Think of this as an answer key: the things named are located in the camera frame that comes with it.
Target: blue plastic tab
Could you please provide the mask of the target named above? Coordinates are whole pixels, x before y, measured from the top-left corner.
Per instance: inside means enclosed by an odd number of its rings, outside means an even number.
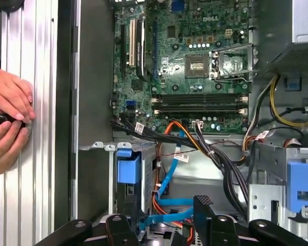
[[[121,149],[118,157],[118,182],[136,184],[141,178],[141,154]]]
[[[299,213],[303,206],[308,206],[308,163],[288,163],[286,195],[290,211]]]

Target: aluminum frame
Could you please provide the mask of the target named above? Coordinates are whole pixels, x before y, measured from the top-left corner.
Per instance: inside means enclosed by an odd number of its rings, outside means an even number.
[[[0,246],[31,246],[54,230],[58,0],[25,0],[2,17],[2,69],[30,81],[29,142],[0,176]]]

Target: hand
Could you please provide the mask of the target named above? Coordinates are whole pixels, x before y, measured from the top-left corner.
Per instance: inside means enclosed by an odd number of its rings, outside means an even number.
[[[6,121],[0,125],[0,174],[8,170],[28,140],[28,130],[20,121]]]
[[[17,120],[31,123],[35,118],[31,102],[33,96],[29,83],[0,70],[0,110]]]

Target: yellow wire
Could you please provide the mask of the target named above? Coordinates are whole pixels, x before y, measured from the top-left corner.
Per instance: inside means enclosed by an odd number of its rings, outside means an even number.
[[[308,125],[308,122],[304,122],[304,123],[295,123],[295,122],[291,122],[291,121],[288,121],[284,118],[282,118],[281,116],[279,116],[279,113],[277,112],[276,110],[276,107],[275,107],[275,99],[274,99],[274,96],[275,96],[275,85],[277,83],[277,77],[278,76],[274,76],[273,79],[272,79],[272,86],[271,86],[271,91],[270,91],[270,101],[271,101],[271,106],[272,106],[272,111],[274,113],[274,115],[276,116],[276,118],[278,118],[282,123],[288,125],[288,126],[291,126],[291,127],[303,127],[304,125]]]

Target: gray metal panel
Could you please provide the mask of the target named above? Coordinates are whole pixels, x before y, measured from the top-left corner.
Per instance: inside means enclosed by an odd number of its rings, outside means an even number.
[[[113,15],[105,0],[80,2],[79,146],[92,146],[112,141]],[[79,153],[78,218],[92,218],[107,208],[110,156],[103,150]]]
[[[2,67],[33,83],[37,119],[27,146],[0,176],[0,246],[31,246],[53,231],[58,1],[26,0],[3,14]]]
[[[292,2],[292,42],[308,43],[308,0],[293,0]]]

